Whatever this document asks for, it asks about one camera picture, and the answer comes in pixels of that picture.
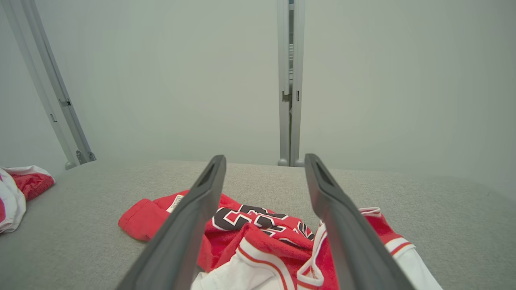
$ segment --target white wall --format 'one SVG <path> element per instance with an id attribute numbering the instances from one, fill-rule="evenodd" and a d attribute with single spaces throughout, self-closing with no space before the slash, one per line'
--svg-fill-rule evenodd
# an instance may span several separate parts
<path id="1" fill-rule="evenodd" d="M 0 4 L 0 166 L 56 175 L 66 162 Z"/>
<path id="2" fill-rule="evenodd" d="M 276 164 L 275 1 L 40 1 L 100 159 Z"/>
<path id="3" fill-rule="evenodd" d="M 516 2 L 307 1 L 300 156 L 516 198 Z"/>

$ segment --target white stripe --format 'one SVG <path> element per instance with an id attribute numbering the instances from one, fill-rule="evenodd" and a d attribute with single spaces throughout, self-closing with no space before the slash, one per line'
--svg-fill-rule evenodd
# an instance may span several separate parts
<path id="1" fill-rule="evenodd" d="M 2 178 L 3 185 L 5 186 L 3 189 L 1 189 L 3 191 L 1 198 L 4 202 L 4 207 L 6 210 L 6 219 L 13 219 L 12 224 L 9 227 L 4 225 L 2 231 L 12 232 L 18 228 L 20 222 L 22 221 L 22 217 L 25 214 L 25 196 L 16 185 L 16 182 L 12 176 L 2 168 L 0 168 L 0 176 Z"/>
<path id="2" fill-rule="evenodd" d="M 415 289 L 418 290 L 442 290 L 439 283 L 432 276 L 421 257 L 412 248 L 396 259 L 401 270 L 409 278 Z"/>
<path id="3" fill-rule="evenodd" d="M 314 246 L 312 248 L 312 256 L 297 271 L 297 273 L 296 273 L 297 280 L 304 282 L 306 284 L 317 286 L 317 287 L 321 287 L 323 285 L 324 276 L 323 276 L 323 273 L 321 272 L 321 270 L 319 269 L 319 267 L 317 267 L 316 261 L 317 261 L 317 256 L 319 255 L 319 251 L 321 250 L 321 246 L 327 236 L 328 236 L 328 233 L 326 233 L 326 225 L 322 224 L 319 227 L 319 229 L 317 229 L 317 232 L 315 233 Z M 303 273 L 306 270 L 308 270 L 308 268 L 310 266 L 312 266 L 312 271 L 313 271 L 310 273 L 310 276 L 312 276 L 312 277 L 303 275 Z"/>
<path id="4" fill-rule="evenodd" d="M 6 218 L 0 222 L 0 233 L 3 233 L 12 227 L 12 218 Z"/>
<path id="5" fill-rule="evenodd" d="M 407 241 L 406 239 L 404 238 L 396 238 L 396 239 L 393 239 L 393 240 L 390 240 L 389 242 L 387 242 L 387 244 L 385 244 L 385 248 L 387 249 L 387 251 L 389 253 L 391 253 L 392 251 L 394 251 L 397 247 L 401 246 L 402 244 L 404 243 L 408 243 L 409 241 Z M 404 246 L 403 248 L 401 248 L 399 251 L 397 251 L 394 255 L 393 255 L 393 258 L 398 258 L 401 254 L 403 254 L 404 252 L 406 252 L 407 250 L 409 249 L 412 249 L 412 248 L 415 248 L 415 246 L 413 244 L 407 244 L 406 246 Z"/>
<path id="6" fill-rule="evenodd" d="M 242 248 L 242 250 L 246 254 L 248 254 L 249 256 L 253 257 L 254 259 L 257 259 L 257 260 L 260 260 L 260 261 L 267 261 L 267 262 L 272 263 L 273 265 L 275 265 L 281 271 L 281 275 L 285 279 L 285 283 L 287 285 L 287 289 L 286 290 L 294 290 L 295 289 L 294 288 L 294 283 L 292 281 L 292 277 L 290 277 L 290 273 L 288 272 L 287 267 L 285 266 L 285 264 L 283 263 L 283 261 L 280 258 L 276 257 L 273 254 L 269 254 L 269 253 L 265 253 L 265 252 L 260 251 L 259 249 L 255 248 L 253 245 L 251 245 L 246 240 L 246 238 L 243 238 L 242 241 L 240 242 L 240 248 Z M 249 260 L 238 249 L 236 251 L 236 254 L 238 255 L 238 257 L 240 259 L 242 259 L 242 261 L 246 262 L 250 266 L 266 268 L 266 269 L 269 269 L 270 271 L 272 271 L 273 273 L 277 273 L 277 271 L 273 267 L 271 267 L 271 266 L 269 266 L 267 264 L 256 263 L 256 262 L 253 262 L 253 261 Z"/>
<path id="7" fill-rule="evenodd" d="M 358 209 L 362 215 L 368 215 L 368 216 L 374 216 L 374 217 L 381 217 L 382 213 L 380 212 L 379 207 L 365 207 L 365 208 L 359 208 Z"/>

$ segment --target black number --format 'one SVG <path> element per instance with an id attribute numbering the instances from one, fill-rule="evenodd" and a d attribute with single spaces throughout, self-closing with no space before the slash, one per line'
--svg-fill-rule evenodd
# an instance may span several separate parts
<path id="1" fill-rule="evenodd" d="M 268 215 L 268 216 L 276 217 L 276 218 L 280 218 L 280 219 L 284 219 L 285 217 L 287 217 L 287 215 L 284 215 L 284 214 L 270 214 L 263 207 L 257 207 L 257 206 L 251 206 L 251 205 L 242 205 L 242 207 L 240 207 L 240 211 L 243 213 L 246 213 L 246 214 L 248 214 L 250 212 L 255 212 L 257 214 Z"/>
<path id="2" fill-rule="evenodd" d="M 304 222 L 298 221 L 297 222 L 297 228 L 299 229 L 299 232 L 307 239 L 313 240 L 315 238 L 314 234 L 308 234 L 308 231 L 310 230 Z"/>
<path id="3" fill-rule="evenodd" d="M 254 224 L 257 225 L 259 228 L 271 229 L 276 232 L 283 232 L 285 230 L 285 228 L 277 227 L 274 224 L 274 220 L 266 216 L 259 216 L 254 222 Z"/>
<path id="4" fill-rule="evenodd" d="M 227 207 L 219 209 L 213 216 L 213 226 L 226 231 L 239 231 L 245 224 L 251 221 L 250 218 L 243 215 L 238 215 L 237 218 L 232 221 L 227 218 L 230 213 L 237 212 Z"/>

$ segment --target metal bracket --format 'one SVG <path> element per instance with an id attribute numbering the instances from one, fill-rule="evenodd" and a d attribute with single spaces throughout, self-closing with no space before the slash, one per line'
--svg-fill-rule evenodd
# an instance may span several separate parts
<path id="1" fill-rule="evenodd" d="M 68 107 L 72 105 L 72 103 L 70 103 L 70 100 L 63 102 L 61 101 L 61 99 L 59 99 L 59 104 L 61 105 L 61 107 Z"/>
<path id="2" fill-rule="evenodd" d="M 77 159 L 79 159 L 79 163 L 82 165 L 84 163 L 86 163 L 86 160 L 84 160 L 84 155 L 81 151 L 77 150 L 75 152 L 75 156 L 77 156 Z"/>
<path id="3" fill-rule="evenodd" d="M 90 159 L 90 161 L 96 160 L 95 154 L 91 151 L 88 151 L 88 158 Z"/>

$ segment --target clothing pile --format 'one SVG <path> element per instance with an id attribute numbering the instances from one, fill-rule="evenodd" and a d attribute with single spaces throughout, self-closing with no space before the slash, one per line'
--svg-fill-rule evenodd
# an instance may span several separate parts
<path id="1" fill-rule="evenodd" d="M 131 237 L 150 240 L 183 191 L 154 201 L 143 199 L 120 218 Z M 441 289 L 415 246 L 396 234 L 378 207 L 360 212 L 416 289 Z M 197 264 L 204 270 L 191 289 L 338 289 L 326 226 L 314 234 L 300 219 L 242 205 L 226 195 L 206 224 Z"/>
<path id="2" fill-rule="evenodd" d="M 0 167 L 0 233 L 18 228 L 26 202 L 55 183 L 54 178 L 37 166 Z"/>

